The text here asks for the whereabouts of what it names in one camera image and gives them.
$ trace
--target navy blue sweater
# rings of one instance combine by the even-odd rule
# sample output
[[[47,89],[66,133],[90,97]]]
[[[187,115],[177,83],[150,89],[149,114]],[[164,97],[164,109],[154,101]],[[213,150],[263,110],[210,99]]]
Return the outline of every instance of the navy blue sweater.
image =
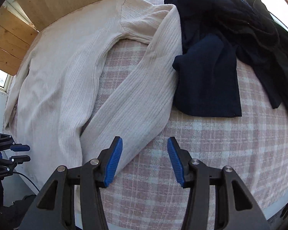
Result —
[[[182,112],[200,117],[241,115],[237,60],[250,65],[273,108],[288,110],[288,32],[260,0],[164,0],[177,6],[183,54],[174,96]]]

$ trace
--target bed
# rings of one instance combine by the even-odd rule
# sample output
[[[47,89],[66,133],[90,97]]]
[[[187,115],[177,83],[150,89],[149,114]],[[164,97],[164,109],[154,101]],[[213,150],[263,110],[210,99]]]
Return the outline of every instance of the bed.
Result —
[[[163,0],[147,0],[163,4]],[[94,115],[143,57],[146,45],[121,40],[110,50],[100,78]],[[192,117],[174,106],[164,130],[101,190],[108,223],[129,229],[179,229],[189,189],[176,182],[168,157],[167,139],[206,165],[231,165],[261,209],[288,191],[288,115],[272,109],[262,85],[248,65],[237,60],[242,117]],[[17,140],[17,110],[9,133]],[[214,201],[209,205],[208,229],[214,225]]]

